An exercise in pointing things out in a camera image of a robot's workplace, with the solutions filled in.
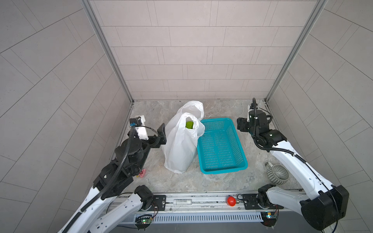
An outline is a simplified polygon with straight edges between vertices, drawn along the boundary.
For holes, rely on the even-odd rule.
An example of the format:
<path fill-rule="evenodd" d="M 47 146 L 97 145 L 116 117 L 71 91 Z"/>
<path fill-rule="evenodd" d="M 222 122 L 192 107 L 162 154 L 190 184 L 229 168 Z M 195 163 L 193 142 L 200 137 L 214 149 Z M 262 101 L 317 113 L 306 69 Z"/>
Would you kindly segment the white plastic bag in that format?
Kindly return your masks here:
<path fill-rule="evenodd" d="M 174 173 L 184 173 L 197 155 L 198 139 L 205 133 L 204 106 L 200 101 L 189 101 L 183 105 L 165 127 L 167 143 L 162 145 L 164 166 Z M 193 129 L 186 122 L 193 121 Z"/>

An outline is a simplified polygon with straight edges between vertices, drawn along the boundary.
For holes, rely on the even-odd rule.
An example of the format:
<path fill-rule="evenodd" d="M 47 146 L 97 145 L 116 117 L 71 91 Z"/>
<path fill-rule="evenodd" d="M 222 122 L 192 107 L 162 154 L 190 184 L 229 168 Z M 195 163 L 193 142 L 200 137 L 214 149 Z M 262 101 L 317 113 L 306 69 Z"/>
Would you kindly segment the bright green apple fruit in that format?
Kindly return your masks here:
<path fill-rule="evenodd" d="M 187 129 L 193 129 L 194 127 L 194 122 L 193 121 L 187 121 L 186 122 L 186 128 Z"/>

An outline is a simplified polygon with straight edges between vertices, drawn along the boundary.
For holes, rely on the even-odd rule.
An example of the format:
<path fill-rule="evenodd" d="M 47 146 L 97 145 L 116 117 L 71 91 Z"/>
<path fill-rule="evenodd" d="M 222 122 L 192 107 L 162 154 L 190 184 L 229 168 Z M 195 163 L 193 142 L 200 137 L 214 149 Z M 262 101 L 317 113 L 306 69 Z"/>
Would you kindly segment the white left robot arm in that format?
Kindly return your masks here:
<path fill-rule="evenodd" d="M 87 197 L 60 232 L 108 233 L 128 216 L 153 206 L 153 193 L 147 186 L 140 185 L 123 203 L 102 215 L 133 182 L 133 177 L 141 173 L 150 150 L 167 142 L 165 124 L 161 124 L 148 139 L 140 139 L 137 128 L 137 120 L 132 119 L 129 137 L 115 148 L 116 158 L 102 169 Z"/>

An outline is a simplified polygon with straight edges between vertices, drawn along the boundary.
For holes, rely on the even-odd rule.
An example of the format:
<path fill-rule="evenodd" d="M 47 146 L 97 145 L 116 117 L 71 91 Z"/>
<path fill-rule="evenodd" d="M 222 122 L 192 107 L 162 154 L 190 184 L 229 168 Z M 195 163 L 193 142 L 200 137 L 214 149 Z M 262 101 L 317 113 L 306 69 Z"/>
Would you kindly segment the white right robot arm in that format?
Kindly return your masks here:
<path fill-rule="evenodd" d="M 272 119 L 272 115 L 252 104 L 248 116 L 237 119 L 238 130 L 250 133 L 260 150 L 277 158 L 302 186 L 305 194 L 296 195 L 277 184 L 267 184 L 258 190 L 258 205 L 263 209 L 272 205 L 290 209 L 302 215 L 311 227 L 319 231 L 338 224 L 346 215 L 349 192 L 317 172 L 280 131 L 270 129 Z"/>

